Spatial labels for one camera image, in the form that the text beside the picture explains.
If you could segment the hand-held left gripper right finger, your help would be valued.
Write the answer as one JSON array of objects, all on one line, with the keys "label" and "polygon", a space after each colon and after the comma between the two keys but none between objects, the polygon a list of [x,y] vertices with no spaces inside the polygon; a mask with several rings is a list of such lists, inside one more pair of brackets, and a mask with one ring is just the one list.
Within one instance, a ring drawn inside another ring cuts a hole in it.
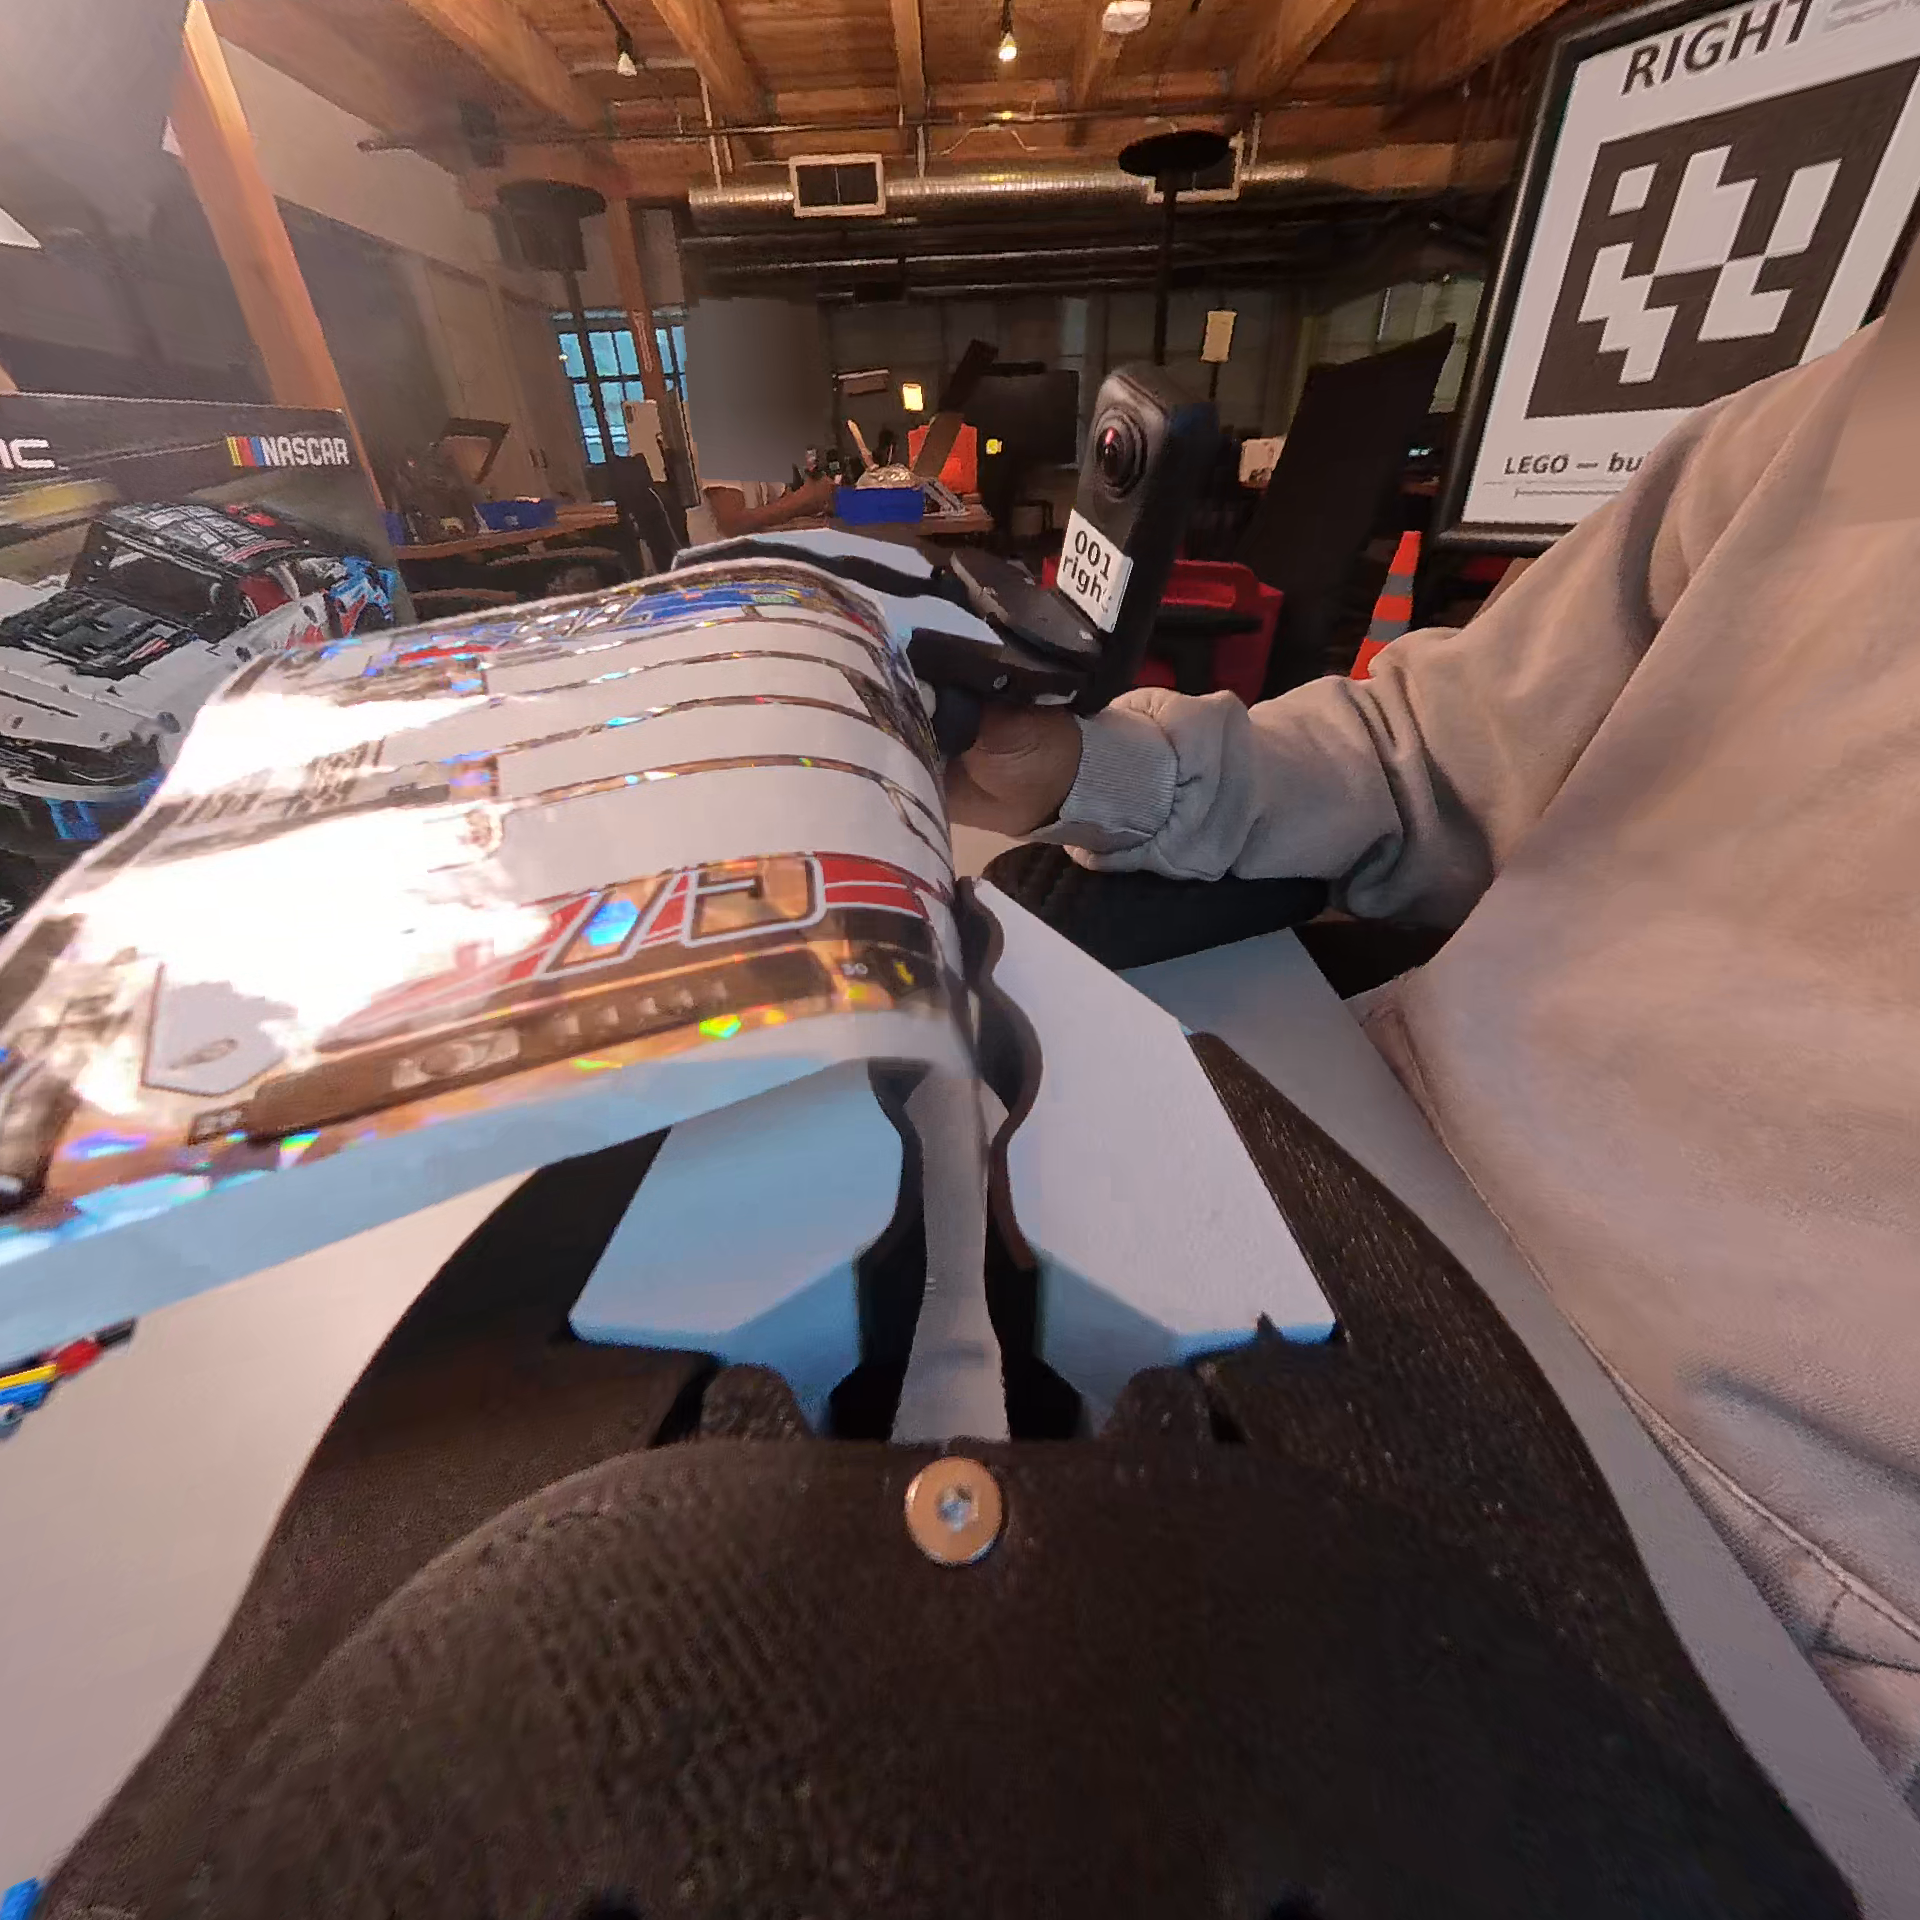
[{"label": "hand-held left gripper right finger", "polygon": [[1015,1437],[1096,1430],[1141,1373],[1336,1316],[1192,1035],[984,879],[962,890],[984,1285]]}]

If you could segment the silver ventilation duct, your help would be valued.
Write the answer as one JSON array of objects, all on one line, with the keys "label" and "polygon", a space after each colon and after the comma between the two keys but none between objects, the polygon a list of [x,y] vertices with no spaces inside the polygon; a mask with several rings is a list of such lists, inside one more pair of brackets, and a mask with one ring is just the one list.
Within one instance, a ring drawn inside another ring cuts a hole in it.
[{"label": "silver ventilation duct", "polygon": [[919,175],[887,157],[813,156],[785,163],[782,181],[709,183],[688,191],[688,218],[702,234],[733,234],[790,222],[846,225],[933,220],[988,207],[1092,210],[1144,207],[1161,183],[1120,167],[982,170]]}]

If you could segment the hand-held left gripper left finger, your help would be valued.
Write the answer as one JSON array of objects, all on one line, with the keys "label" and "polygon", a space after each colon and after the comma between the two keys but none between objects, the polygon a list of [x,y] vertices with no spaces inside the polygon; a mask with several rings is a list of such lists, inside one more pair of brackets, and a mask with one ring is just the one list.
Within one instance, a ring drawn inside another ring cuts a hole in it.
[{"label": "hand-held left gripper left finger", "polygon": [[839,1066],[671,1126],[567,1323],[784,1381],[816,1430],[884,1437],[928,1274],[914,1066]]}]

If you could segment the pile of mixed colour bricks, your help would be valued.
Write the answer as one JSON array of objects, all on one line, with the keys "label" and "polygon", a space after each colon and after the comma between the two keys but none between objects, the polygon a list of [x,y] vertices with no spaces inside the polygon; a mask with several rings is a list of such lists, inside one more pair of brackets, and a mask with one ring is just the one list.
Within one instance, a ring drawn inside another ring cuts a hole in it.
[{"label": "pile of mixed colour bricks", "polygon": [[52,1348],[5,1363],[1,1367],[1,1437],[40,1407],[62,1383],[81,1377],[103,1356],[130,1345],[136,1322],[128,1319],[89,1334],[70,1337]]}]

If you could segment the person's right hand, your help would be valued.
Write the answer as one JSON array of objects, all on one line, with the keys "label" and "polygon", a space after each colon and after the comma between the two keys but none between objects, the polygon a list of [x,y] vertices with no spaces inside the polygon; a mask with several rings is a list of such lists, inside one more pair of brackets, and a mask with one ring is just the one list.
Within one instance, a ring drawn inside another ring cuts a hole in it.
[{"label": "person's right hand", "polygon": [[1080,754],[1080,726],[1069,711],[982,707],[973,743],[944,769],[951,825],[1015,839],[1054,827]]}]

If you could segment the black lego set box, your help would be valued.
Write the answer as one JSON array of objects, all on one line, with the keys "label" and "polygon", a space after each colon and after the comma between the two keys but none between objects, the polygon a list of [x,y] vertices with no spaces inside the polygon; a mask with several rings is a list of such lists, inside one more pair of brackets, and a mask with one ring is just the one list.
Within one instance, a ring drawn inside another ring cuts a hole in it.
[{"label": "black lego set box", "polygon": [[343,413],[5,395],[1,925],[142,812],[242,666],[413,618]]}]

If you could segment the framed marker sign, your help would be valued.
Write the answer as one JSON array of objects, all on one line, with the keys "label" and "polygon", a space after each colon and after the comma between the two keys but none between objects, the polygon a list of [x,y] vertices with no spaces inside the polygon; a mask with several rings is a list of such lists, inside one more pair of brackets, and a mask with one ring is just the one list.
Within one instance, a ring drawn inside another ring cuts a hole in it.
[{"label": "framed marker sign", "polygon": [[1914,187],[1918,4],[1648,4],[1558,38],[1433,541],[1533,557],[1685,413],[1837,348]]}]

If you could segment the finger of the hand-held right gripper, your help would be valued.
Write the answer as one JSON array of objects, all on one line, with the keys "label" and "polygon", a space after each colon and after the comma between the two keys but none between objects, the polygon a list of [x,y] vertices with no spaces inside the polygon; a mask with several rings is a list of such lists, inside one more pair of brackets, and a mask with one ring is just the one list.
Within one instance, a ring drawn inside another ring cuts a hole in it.
[{"label": "finger of the hand-held right gripper", "polygon": [[962,638],[929,561],[836,532],[738,535],[677,557],[677,618],[836,629],[901,655],[919,636]]}]

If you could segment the black patio heater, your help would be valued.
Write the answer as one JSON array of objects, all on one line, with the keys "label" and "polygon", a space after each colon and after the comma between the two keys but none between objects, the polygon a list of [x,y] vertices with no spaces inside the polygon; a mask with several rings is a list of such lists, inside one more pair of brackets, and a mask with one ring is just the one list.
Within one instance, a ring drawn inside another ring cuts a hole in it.
[{"label": "black patio heater", "polygon": [[607,210],[605,194],[597,187],[562,181],[518,179],[495,189],[495,206],[512,231],[522,267],[558,274],[567,292],[567,311],[582,355],[582,380],[588,383],[591,418],[598,435],[600,458],[613,454],[613,430],[600,390],[600,375],[591,358],[591,338],[585,315],[585,222]]},{"label": "black patio heater", "polygon": [[1152,186],[1161,204],[1152,332],[1152,362],[1157,369],[1164,369],[1168,362],[1168,294],[1180,196],[1204,186],[1222,170],[1230,170],[1233,157],[1233,138],[1210,129],[1175,129],[1141,135],[1118,154],[1118,167],[1126,175]]}]

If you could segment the holographic sticker sheet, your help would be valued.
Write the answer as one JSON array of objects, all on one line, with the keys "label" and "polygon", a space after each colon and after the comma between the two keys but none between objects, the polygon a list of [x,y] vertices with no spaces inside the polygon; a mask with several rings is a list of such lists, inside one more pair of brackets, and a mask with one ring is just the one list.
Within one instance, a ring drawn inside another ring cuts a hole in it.
[{"label": "holographic sticker sheet", "polygon": [[677,579],[271,655],[5,940],[5,1363],[839,1066],[973,1078],[906,655]]}]

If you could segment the orange traffic cone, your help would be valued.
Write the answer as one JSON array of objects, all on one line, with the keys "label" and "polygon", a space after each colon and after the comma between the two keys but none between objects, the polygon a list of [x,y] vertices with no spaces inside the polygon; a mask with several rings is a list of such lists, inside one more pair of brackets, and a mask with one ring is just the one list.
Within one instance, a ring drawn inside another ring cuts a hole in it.
[{"label": "orange traffic cone", "polygon": [[1421,546],[1423,537],[1418,531],[1405,529],[1405,532],[1399,537],[1393,557],[1388,565],[1383,588],[1375,597],[1367,630],[1351,663],[1351,682],[1367,682],[1370,676],[1374,661],[1380,655],[1380,652],[1408,630]]}]

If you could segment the red office chair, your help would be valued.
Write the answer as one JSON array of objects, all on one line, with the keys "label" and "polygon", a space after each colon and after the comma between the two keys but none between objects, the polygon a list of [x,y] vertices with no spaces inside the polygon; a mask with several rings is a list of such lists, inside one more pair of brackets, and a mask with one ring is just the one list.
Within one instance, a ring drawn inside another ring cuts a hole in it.
[{"label": "red office chair", "polygon": [[1175,561],[1136,684],[1260,703],[1282,604],[1246,565]]}]

